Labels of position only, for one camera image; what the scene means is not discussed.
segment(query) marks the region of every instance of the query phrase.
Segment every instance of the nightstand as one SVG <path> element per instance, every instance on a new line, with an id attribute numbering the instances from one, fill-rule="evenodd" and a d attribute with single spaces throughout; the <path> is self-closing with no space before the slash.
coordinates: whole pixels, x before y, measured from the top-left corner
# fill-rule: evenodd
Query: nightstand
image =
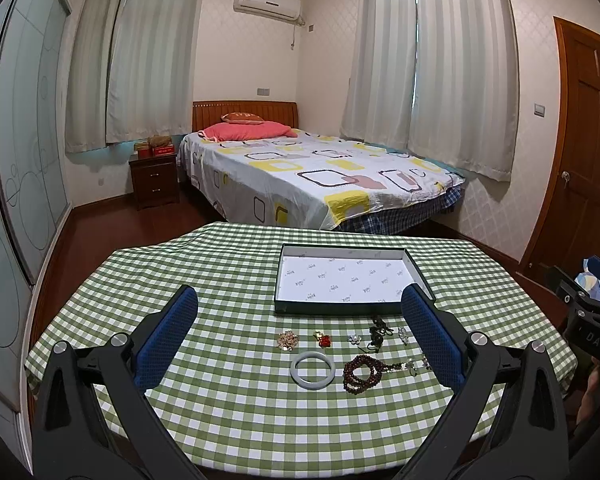
<path id="1" fill-rule="evenodd" d="M 180 201 L 176 155 L 129 159 L 131 181 L 138 209 Z"/>

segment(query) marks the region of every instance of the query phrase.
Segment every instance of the bed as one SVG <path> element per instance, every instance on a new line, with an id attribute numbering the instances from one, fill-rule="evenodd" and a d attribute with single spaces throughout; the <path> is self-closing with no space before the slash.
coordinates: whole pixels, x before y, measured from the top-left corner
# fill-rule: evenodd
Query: bed
<path id="1" fill-rule="evenodd" d="M 296 138 L 213 142 L 197 132 L 251 112 Z M 178 152 L 192 186 L 228 221 L 366 234 L 398 234 L 448 210 L 464 178 L 409 153 L 298 129 L 289 102 L 193 103 L 193 133 Z"/>

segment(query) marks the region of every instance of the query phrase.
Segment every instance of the blue plaid bed skirt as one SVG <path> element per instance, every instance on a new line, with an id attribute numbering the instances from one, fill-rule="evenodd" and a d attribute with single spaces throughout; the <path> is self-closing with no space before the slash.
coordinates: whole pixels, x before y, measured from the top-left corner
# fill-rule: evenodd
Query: blue plaid bed skirt
<path id="1" fill-rule="evenodd" d="M 377 213 L 349 218 L 338 225 L 334 231 L 369 235 L 397 235 L 424 222 L 436 213 L 449 209 L 461 196 L 462 189 L 458 184 L 447 189 L 443 195 L 409 207 L 385 209 Z"/>

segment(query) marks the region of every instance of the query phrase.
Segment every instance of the wooden headboard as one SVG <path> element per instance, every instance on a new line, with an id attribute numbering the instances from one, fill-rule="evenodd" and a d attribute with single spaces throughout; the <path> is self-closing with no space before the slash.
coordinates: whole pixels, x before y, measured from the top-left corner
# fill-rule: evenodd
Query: wooden headboard
<path id="1" fill-rule="evenodd" d="M 192 131 L 198 132 L 222 122 L 224 114 L 250 112 L 265 121 L 298 127 L 298 105 L 286 101 L 193 101 Z"/>

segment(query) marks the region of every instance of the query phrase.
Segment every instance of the red box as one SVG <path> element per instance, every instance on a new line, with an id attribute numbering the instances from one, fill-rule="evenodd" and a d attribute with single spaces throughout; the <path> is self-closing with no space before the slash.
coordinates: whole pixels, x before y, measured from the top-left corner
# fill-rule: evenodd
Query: red box
<path id="1" fill-rule="evenodd" d="M 170 144 L 169 146 L 157 146 L 156 148 L 154 148 L 154 156 L 170 155 L 171 153 L 175 152 L 176 148 L 173 144 Z"/>

